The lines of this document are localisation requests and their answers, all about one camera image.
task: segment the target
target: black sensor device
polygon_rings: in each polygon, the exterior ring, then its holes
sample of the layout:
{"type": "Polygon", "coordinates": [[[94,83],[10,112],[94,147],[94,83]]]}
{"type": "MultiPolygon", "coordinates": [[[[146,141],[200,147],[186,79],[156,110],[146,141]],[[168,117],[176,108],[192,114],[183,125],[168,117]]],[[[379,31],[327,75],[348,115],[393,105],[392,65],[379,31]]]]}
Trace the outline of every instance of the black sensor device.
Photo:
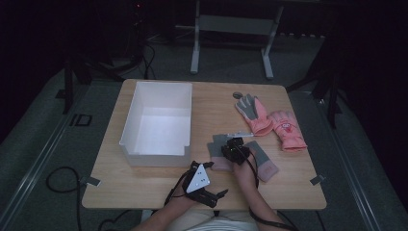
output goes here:
{"type": "Polygon", "coordinates": [[[243,146],[242,138],[228,140],[227,144],[221,147],[221,152],[227,160],[238,165],[241,165],[250,154],[249,148],[243,146]]]}

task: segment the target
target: person's right hand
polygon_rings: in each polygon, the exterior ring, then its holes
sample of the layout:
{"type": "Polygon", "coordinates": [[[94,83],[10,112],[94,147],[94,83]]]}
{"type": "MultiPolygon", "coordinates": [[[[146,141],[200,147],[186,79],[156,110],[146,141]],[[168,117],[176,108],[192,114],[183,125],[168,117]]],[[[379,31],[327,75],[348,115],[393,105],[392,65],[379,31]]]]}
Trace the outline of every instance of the person's right hand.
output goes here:
{"type": "MultiPolygon", "coordinates": [[[[249,161],[249,163],[252,164],[254,169],[256,169],[255,159],[254,159],[255,152],[252,149],[251,149],[251,152],[253,155],[249,155],[247,160],[249,161]]],[[[237,163],[234,163],[233,170],[234,170],[234,176],[237,179],[238,185],[240,186],[241,190],[244,193],[249,193],[253,190],[257,190],[254,173],[247,161],[243,162],[242,165],[240,166],[237,163]]]]}

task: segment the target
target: white triangular marker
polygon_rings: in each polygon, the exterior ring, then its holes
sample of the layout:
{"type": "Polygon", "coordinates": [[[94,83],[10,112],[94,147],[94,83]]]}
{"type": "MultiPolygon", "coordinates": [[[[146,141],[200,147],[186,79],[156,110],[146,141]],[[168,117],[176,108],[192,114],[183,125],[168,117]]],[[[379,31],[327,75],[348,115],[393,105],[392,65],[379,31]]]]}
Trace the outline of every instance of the white triangular marker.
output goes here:
{"type": "Polygon", "coordinates": [[[208,178],[204,166],[201,164],[198,166],[198,170],[195,172],[195,175],[187,187],[186,193],[194,192],[208,185],[210,185],[210,179],[208,178]]]}

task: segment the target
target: pink glove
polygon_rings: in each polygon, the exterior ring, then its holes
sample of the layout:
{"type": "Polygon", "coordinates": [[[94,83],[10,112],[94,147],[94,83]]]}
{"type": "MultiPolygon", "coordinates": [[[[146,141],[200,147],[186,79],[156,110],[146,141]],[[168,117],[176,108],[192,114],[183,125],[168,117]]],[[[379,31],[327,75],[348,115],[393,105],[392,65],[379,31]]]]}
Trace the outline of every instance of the pink glove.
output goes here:
{"type": "Polygon", "coordinates": [[[268,115],[268,118],[273,123],[273,130],[282,141],[283,151],[295,152],[307,147],[293,113],[278,111],[268,115]]]}
{"type": "Polygon", "coordinates": [[[247,94],[235,104],[235,107],[248,123],[254,136],[265,136],[272,131],[271,121],[267,119],[267,110],[258,97],[247,94]]]}

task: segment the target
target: white storage box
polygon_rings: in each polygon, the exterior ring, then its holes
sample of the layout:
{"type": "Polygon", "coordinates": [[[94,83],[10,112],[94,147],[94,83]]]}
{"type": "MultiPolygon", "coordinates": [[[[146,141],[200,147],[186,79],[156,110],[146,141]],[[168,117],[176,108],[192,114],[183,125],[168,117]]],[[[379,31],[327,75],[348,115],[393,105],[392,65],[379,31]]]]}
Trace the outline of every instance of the white storage box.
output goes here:
{"type": "Polygon", "coordinates": [[[131,166],[191,164],[191,83],[137,82],[119,142],[131,166]]]}

